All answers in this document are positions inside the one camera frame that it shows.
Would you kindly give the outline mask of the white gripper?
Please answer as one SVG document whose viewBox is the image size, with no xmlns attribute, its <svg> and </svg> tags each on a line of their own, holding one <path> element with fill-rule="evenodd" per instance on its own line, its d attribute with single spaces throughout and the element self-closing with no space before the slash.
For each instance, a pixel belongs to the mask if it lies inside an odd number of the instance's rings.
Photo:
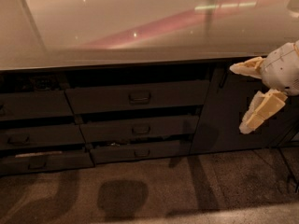
<svg viewBox="0 0 299 224">
<path fill-rule="evenodd" d="M 270 88 L 266 93 L 258 91 L 254 95 L 242 118 L 239 130 L 242 134 L 248 134 L 282 109 L 287 95 L 299 94 L 299 40 L 284 44 L 265 59 L 254 57 L 235 63 L 230 70 L 237 75 L 262 78 L 263 84 Z"/>
</svg>

